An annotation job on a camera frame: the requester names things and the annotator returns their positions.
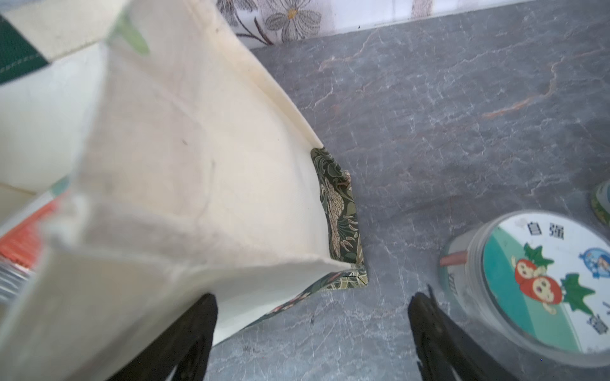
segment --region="cartoon sticker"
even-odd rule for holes
[[[576,221],[522,213],[492,231],[484,277],[495,308],[527,337],[569,352],[603,352],[610,349],[609,253],[603,237]]]
[[[593,248],[585,251],[578,258],[593,274],[593,278],[610,278],[610,254],[602,249]]]

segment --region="cartoon character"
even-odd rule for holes
[[[595,291],[582,287],[578,283],[578,278],[578,274],[566,274],[565,279],[561,280],[560,286],[551,277],[539,276],[524,280],[519,288],[523,294],[542,303],[543,308],[551,315],[557,313],[551,304],[561,302],[570,304],[572,311],[581,310],[588,315],[593,315],[593,311],[584,303],[584,297],[594,294]]]
[[[511,264],[515,269],[515,280],[519,285],[526,279],[532,279],[547,273],[546,266],[537,267],[532,261],[527,259],[517,261],[514,255],[511,258]]]
[[[526,279],[521,283],[519,288],[522,293],[542,303],[544,309],[551,315],[555,315],[557,310],[550,305],[561,303],[564,297],[559,283],[547,276]]]
[[[610,254],[596,247],[588,249],[578,256],[593,274],[593,278],[610,278]]]

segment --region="stone countertop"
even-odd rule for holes
[[[407,305],[427,284],[520,379],[610,379],[518,349],[448,304],[437,278],[452,236],[514,210],[610,237],[589,207],[610,179],[610,2],[538,0],[255,55],[350,171],[370,283],[219,344],[206,380],[420,380]]]

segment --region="white fabric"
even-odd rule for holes
[[[200,295],[215,343],[329,272],[321,143],[215,6],[138,0],[71,193],[0,326],[0,379],[105,380]]]
[[[2,222],[25,206],[34,195],[0,184],[0,229]]]
[[[47,61],[99,42],[129,0],[41,0],[2,15]]]
[[[39,193],[70,172],[104,59],[91,46],[0,86],[0,183]]]

